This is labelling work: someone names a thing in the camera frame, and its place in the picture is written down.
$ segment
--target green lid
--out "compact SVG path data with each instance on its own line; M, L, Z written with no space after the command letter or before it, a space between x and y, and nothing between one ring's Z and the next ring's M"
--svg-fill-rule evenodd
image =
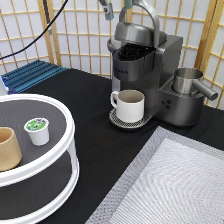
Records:
M29 123L26 125L27 130L29 131L38 131L43 129L46 126L46 121L41 118L33 119L29 121Z

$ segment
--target white mug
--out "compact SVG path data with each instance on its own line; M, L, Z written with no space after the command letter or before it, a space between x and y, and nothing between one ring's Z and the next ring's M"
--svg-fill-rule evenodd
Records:
M145 96L137 90L114 91L110 97L111 104L116 108L117 117L126 123L140 121L144 116Z

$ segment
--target black cable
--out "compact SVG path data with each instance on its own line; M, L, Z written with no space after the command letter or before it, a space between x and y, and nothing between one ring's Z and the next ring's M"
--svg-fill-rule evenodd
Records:
M33 42L31 42L29 45L27 45L22 50L17 51L17 52L12 53L12 54L9 54L9 55L6 55L6 56L0 58L0 60L3 60L5 58L11 57L13 55L19 54L19 53L25 51L27 48L29 48L31 45L33 45L35 42L37 42L48 31L48 29L49 29L49 27L51 27L52 23L58 18L58 16L60 15L60 13L62 12L62 10L64 9L65 5L67 4L67 2L68 2L68 0L66 0L64 2L64 4L62 5L62 7L60 8L60 10L58 11L57 15L54 17L54 19L52 19L52 21L47 25L46 29L35 40L33 40Z

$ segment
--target cup rim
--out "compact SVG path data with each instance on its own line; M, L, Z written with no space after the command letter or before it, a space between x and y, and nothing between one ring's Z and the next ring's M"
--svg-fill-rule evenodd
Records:
M45 121L46 121L46 125L45 125L45 127L42 128L42 129L40 129L40 130L36 130L36 131L30 131L30 130L28 130L28 129L26 128L27 124L28 124L30 121L35 120L35 119L43 119L43 120L45 120ZM36 117L36 118L30 119L29 121L27 121L26 124L24 125L24 129L25 129L26 132L37 133L37 132L41 132L41 131L45 130L45 129L48 127L48 125L49 125L49 121L48 121L46 118L43 118L43 117Z
M0 127L0 129L9 129L11 131L10 137L8 139L6 139L4 142L0 142L0 145L3 145L3 144L9 142L12 139L15 132L12 128L9 128L9 127Z
M128 92L128 91L138 92L138 93L140 93L140 94L143 96L143 98L142 98L140 101L135 102L135 103L128 103L128 102L125 102L125 101L121 100L121 99L119 98L120 93L122 93L122 92ZM138 90L135 90L135 89L125 89L125 90L122 90L122 91L120 91L120 92L118 93L117 98L118 98L121 102L126 103L126 104L137 104L137 103L142 102L142 101L145 99L145 95L144 95L142 92L140 92L140 91L138 91Z

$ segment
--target black table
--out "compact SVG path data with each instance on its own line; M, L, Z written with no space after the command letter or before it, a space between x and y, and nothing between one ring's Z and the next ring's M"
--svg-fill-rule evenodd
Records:
M191 128L180 129L153 119L136 132L116 129L109 121L111 85L109 79L70 69L25 91L64 103L76 128L77 187L42 223L85 223L158 126L224 150L224 111L206 106L200 122Z

